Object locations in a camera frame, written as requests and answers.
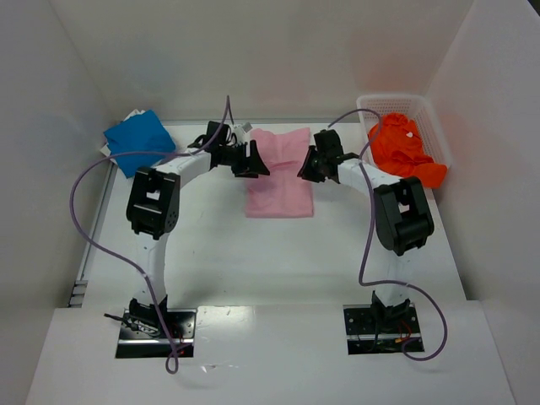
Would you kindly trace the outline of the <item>pink t-shirt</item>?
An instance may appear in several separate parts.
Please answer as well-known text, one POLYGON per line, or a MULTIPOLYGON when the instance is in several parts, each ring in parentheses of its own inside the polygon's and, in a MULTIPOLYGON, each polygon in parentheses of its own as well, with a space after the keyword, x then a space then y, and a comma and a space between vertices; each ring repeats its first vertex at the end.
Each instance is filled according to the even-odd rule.
POLYGON ((251 131, 269 175, 246 180, 245 214, 253 219, 302 219, 314 214, 311 183, 298 177, 311 142, 307 127, 276 134, 251 131))

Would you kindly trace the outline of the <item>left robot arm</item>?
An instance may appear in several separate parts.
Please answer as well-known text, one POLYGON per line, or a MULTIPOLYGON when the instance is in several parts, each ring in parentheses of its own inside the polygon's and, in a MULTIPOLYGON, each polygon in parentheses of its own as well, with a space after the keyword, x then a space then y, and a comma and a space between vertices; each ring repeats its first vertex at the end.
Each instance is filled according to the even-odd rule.
POLYGON ((257 142, 248 137, 251 130, 249 123, 230 127, 211 121, 206 133, 180 156, 136 171, 127 220, 136 235, 136 263, 142 269, 143 286, 132 297, 124 317, 131 329, 160 338, 170 329, 165 254, 169 236, 180 218, 181 188, 220 165, 230 167, 233 175, 240 178, 270 174, 257 142))

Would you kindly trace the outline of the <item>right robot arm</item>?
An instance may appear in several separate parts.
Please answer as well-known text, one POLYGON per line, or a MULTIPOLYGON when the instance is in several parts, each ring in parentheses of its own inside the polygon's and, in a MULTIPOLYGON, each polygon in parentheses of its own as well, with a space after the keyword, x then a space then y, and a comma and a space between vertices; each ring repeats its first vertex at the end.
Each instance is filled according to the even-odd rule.
POLYGON ((422 248, 435 230, 424 188, 419 178, 390 175, 365 163, 361 156, 346 153, 334 130, 314 135, 298 177, 315 183, 326 180, 349 186, 370 200, 370 225, 359 269, 359 283, 372 287, 370 311, 381 330, 397 327, 406 316, 410 299, 408 281, 400 274, 405 254, 422 248), (385 278, 364 281, 373 239, 395 258, 385 278))

